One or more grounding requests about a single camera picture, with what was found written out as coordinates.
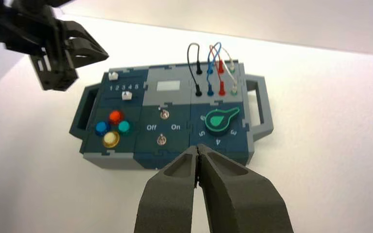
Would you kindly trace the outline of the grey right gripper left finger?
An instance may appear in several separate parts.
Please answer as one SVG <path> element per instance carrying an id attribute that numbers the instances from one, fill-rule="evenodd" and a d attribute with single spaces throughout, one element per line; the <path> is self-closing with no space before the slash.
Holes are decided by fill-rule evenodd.
<path id="1" fill-rule="evenodd" d="M 191 232 L 198 152 L 191 146 L 151 177 L 139 201 L 136 233 Z"/>

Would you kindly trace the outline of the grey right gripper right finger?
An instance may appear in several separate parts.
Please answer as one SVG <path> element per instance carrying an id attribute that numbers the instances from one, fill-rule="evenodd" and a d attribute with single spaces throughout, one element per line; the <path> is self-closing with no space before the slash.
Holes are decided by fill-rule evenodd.
<path id="1" fill-rule="evenodd" d="M 199 186 L 212 233 L 292 233 L 286 204 L 266 177 L 199 144 Z"/>

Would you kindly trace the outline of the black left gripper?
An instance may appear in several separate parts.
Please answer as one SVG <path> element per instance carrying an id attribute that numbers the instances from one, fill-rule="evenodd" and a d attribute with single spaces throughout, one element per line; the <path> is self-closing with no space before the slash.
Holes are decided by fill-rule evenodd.
<path id="1" fill-rule="evenodd" d="M 0 43 L 8 50 L 30 55 L 43 90 L 54 89 L 56 83 L 57 90 L 67 90 L 77 80 L 73 59 L 60 45 L 59 24 L 52 11 L 64 4 L 65 0 L 14 0 L 7 6 L 0 0 Z M 59 48 L 58 70 L 42 48 L 47 46 Z"/>

